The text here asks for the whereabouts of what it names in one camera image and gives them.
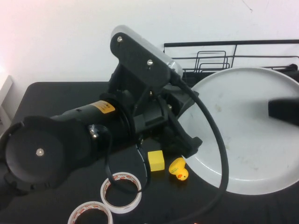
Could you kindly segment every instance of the yellow label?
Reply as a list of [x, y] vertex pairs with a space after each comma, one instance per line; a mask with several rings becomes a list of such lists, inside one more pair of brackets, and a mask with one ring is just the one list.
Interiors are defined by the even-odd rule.
[[110, 103], [100, 100], [98, 102], [94, 102], [91, 105], [97, 107], [102, 113], [110, 113], [112, 111], [115, 111], [115, 107], [112, 106]]

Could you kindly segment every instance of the white wall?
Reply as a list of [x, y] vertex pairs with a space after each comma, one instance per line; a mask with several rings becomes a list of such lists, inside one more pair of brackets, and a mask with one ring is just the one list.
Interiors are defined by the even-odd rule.
[[0, 0], [0, 65], [12, 76], [12, 117], [40, 81], [108, 80], [112, 29], [164, 42], [299, 39], [298, 0]]

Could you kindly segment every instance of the screw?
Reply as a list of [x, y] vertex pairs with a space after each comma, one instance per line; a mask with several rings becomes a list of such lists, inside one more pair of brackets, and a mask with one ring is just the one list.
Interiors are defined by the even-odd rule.
[[99, 136], [98, 134], [93, 134], [94, 139], [98, 138], [98, 136]]
[[39, 149], [37, 149], [37, 151], [36, 151], [36, 155], [37, 156], [43, 156], [44, 155], [44, 150], [42, 149], [42, 148], [39, 148]]
[[93, 139], [97, 139], [99, 136], [98, 130], [95, 128], [94, 125], [89, 126], [89, 133]]
[[152, 66], [153, 65], [153, 61], [152, 60], [148, 60], [147, 64], [148, 64], [148, 66]]
[[121, 36], [119, 36], [119, 37], [117, 38], [117, 42], [122, 42], [122, 37], [121, 37]]

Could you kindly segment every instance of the black table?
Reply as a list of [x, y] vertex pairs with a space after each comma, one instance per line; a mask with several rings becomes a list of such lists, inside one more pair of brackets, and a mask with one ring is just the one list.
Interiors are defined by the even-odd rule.
[[[35, 83], [28, 87], [13, 123], [28, 115], [53, 116], [97, 101], [107, 89], [104, 82]], [[159, 150], [147, 141], [146, 150]], [[184, 217], [206, 205], [217, 188], [196, 176], [190, 168], [186, 182], [168, 173], [176, 157], [165, 157], [165, 171], [153, 173], [150, 187], [142, 194], [139, 206], [130, 213], [113, 214], [115, 224], [159, 224]], [[111, 157], [112, 172], [126, 171], [144, 182], [144, 170], [138, 153], [127, 149]], [[66, 224], [71, 212], [87, 201], [100, 201], [100, 187], [106, 179], [103, 159], [79, 169], [58, 189], [17, 197], [0, 212], [0, 222], [26, 224]], [[183, 223], [299, 223], [299, 183], [277, 193], [241, 196], [226, 193], [208, 215]]]

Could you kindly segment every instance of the black cable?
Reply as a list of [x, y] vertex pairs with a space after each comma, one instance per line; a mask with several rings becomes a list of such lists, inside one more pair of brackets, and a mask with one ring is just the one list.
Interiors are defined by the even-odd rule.
[[171, 84], [180, 87], [185, 93], [187, 93], [194, 100], [194, 102], [198, 105], [198, 107], [201, 109], [201, 111], [205, 115], [205, 117], [214, 133], [217, 144], [218, 144], [220, 158], [221, 158], [222, 175], [221, 175], [221, 183], [220, 183], [219, 190], [218, 190], [216, 196], [205, 207], [201, 208], [199, 211], [196, 211], [184, 218], [181, 218], [181, 219], [178, 219], [175, 221], [171, 221], [171, 222], [168, 222], [165, 224], [182, 223], [182, 221], [186, 221], [187, 219], [191, 219], [191, 218], [194, 218], [197, 216], [202, 216], [202, 215], [208, 213], [211, 209], [213, 209], [216, 206], [216, 204], [220, 201], [223, 194], [226, 192], [226, 189], [228, 187], [228, 179], [229, 179], [228, 155], [226, 153], [224, 141], [223, 141], [221, 133], [220, 133], [212, 115], [210, 114], [209, 110], [206, 108], [206, 106], [203, 104], [203, 102], [195, 95], [195, 93], [190, 89], [190, 87], [187, 86], [187, 84], [181, 79], [181, 77], [174, 72], [172, 73]]
[[144, 164], [144, 168], [145, 168], [145, 173], [146, 173], [146, 182], [144, 184], [144, 186], [136, 191], [136, 190], [130, 190], [130, 189], [127, 189], [125, 187], [123, 187], [122, 185], [120, 185], [112, 176], [112, 173], [111, 173], [111, 170], [110, 170], [110, 166], [109, 166], [109, 156], [110, 156], [110, 153], [111, 153], [111, 149], [112, 149], [112, 144], [113, 144], [113, 137], [112, 137], [112, 134], [111, 132], [109, 131], [109, 129], [105, 126], [97, 126], [97, 128], [99, 128], [100, 132], [102, 133], [107, 133], [109, 135], [109, 146], [108, 146], [108, 149], [107, 149], [107, 152], [106, 152], [106, 156], [105, 156], [105, 172], [108, 176], [108, 179], [110, 181], [110, 183], [115, 186], [117, 189], [121, 190], [122, 192], [125, 192], [125, 193], [129, 193], [129, 194], [136, 194], [136, 193], [139, 193], [139, 192], [143, 192], [150, 184], [150, 180], [151, 180], [151, 173], [150, 173], [150, 164], [149, 164], [149, 160], [146, 156], [146, 154], [144, 153], [143, 151], [143, 148], [141, 146], [141, 142], [138, 142], [136, 144], [136, 149], [139, 153], [139, 155], [141, 156], [142, 158], [142, 161], [143, 161], [143, 164]]

